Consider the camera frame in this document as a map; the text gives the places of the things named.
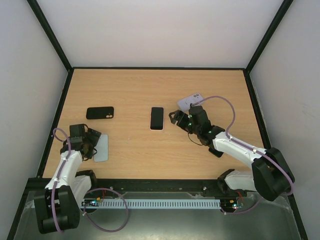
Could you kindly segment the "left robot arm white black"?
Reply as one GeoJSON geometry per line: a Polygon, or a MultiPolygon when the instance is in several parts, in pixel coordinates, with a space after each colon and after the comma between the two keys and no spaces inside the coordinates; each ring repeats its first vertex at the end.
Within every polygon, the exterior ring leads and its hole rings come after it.
{"type": "Polygon", "coordinates": [[[62,233],[78,227],[82,200],[97,182],[92,170],[80,171],[79,167],[97,153],[101,135],[84,123],[70,125],[53,177],[44,189],[34,195],[37,226],[41,234],[62,233]]]}

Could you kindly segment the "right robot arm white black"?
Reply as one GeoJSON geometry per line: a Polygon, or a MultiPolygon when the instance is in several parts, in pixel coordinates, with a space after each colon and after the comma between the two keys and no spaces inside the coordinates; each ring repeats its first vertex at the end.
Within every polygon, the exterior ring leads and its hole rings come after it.
{"type": "Polygon", "coordinates": [[[170,122],[188,134],[194,134],[210,153],[220,158],[227,154],[242,162],[250,171],[229,169],[218,178],[218,191],[229,196],[235,190],[257,192],[264,199],[274,201],[293,191],[294,176],[281,151],[250,145],[217,125],[211,124],[202,106],[194,106],[189,113],[176,110],[169,113],[170,122]]]}

